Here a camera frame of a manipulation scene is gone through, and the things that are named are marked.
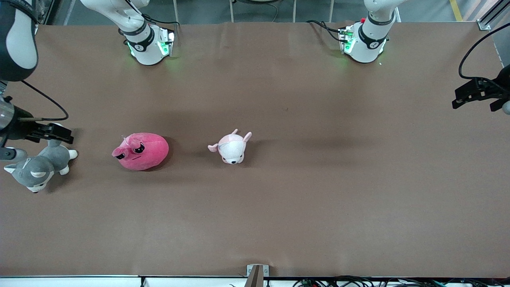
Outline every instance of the gray and white husky plush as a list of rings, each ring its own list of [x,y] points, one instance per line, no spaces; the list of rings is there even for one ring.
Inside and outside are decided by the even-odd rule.
[[[14,179],[26,186],[33,193],[38,193],[46,187],[46,184],[55,173],[65,175],[69,172],[69,160],[75,159],[78,152],[68,150],[60,145],[58,140],[49,140],[48,146],[38,156],[28,157],[18,163],[4,167],[11,173]]]

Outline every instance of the brown table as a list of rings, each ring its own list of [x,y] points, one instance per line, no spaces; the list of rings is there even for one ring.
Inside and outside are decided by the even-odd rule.
[[[116,30],[39,29],[28,82],[67,108],[80,155],[35,195],[0,174],[0,274],[508,276],[510,117],[450,106],[475,23],[398,23],[370,64],[309,24],[226,23],[182,26],[175,58],[141,66]],[[465,72],[500,70],[489,39]],[[230,166],[207,145],[235,128],[253,137]],[[172,159],[122,168],[134,132]]]

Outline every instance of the chair leg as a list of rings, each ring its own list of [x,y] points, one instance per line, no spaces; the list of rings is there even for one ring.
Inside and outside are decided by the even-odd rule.
[[[333,7],[335,6],[335,0],[331,0],[331,5],[329,6],[329,23],[333,20]]]
[[[175,12],[175,21],[179,22],[179,12],[177,12],[177,0],[173,0],[173,11]]]
[[[292,11],[292,22],[296,23],[296,2],[297,0],[294,0],[294,10]]]
[[[234,7],[232,7],[232,0],[228,0],[230,3],[230,21],[234,23]]]

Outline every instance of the black band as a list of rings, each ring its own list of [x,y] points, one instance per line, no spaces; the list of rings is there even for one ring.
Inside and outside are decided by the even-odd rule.
[[[145,27],[147,27],[147,21],[145,21],[145,20],[144,20],[144,21],[143,21],[143,25],[142,25],[142,27],[140,27],[140,28],[139,28],[138,30],[136,30],[136,31],[126,32],[126,31],[122,31],[121,29],[119,29],[119,30],[123,33],[123,35],[124,35],[124,36],[136,36],[136,35],[138,35],[138,34],[142,33],[142,32],[143,32],[143,30],[145,30]]]
[[[374,19],[372,19],[372,17],[370,17],[370,13],[368,14],[368,20],[372,24],[377,25],[377,26],[388,25],[388,24],[390,24],[393,21],[393,18],[395,18],[395,11],[393,11],[393,13],[391,13],[391,19],[389,21],[384,21],[384,22],[379,22],[377,20],[374,20]]]
[[[360,26],[360,29],[358,30],[358,34],[360,36],[360,40],[363,41],[363,43],[365,43],[367,45],[368,49],[371,49],[371,50],[377,49],[384,42],[384,40],[386,40],[387,34],[384,38],[372,39],[372,38],[368,37],[367,35],[365,35],[362,28],[363,28],[363,25]]]
[[[12,7],[18,9],[19,11],[25,13],[34,21],[35,23],[38,23],[37,21],[37,15],[34,11],[34,7],[30,6],[26,1],[24,0],[0,0],[0,2],[8,2]]]
[[[128,43],[136,51],[145,52],[147,50],[147,47],[152,43],[152,41],[154,41],[154,30],[150,27],[150,34],[145,40],[138,43],[128,41]]]

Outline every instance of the plush toy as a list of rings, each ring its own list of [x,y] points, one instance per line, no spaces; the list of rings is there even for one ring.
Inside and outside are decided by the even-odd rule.
[[[207,147],[213,153],[219,152],[224,163],[242,163],[244,160],[246,143],[250,138],[251,132],[248,132],[243,138],[237,135],[237,129],[235,129],[233,133],[222,137],[219,143]]]
[[[126,169],[143,171],[160,164],[168,155],[166,140],[153,133],[134,133],[116,148],[112,156]]]
[[[48,146],[38,156],[28,157],[18,163],[4,167],[14,179],[26,186],[33,193],[38,193],[55,173],[65,175],[69,172],[69,160],[75,159],[78,152],[68,150],[58,140],[49,140]]]

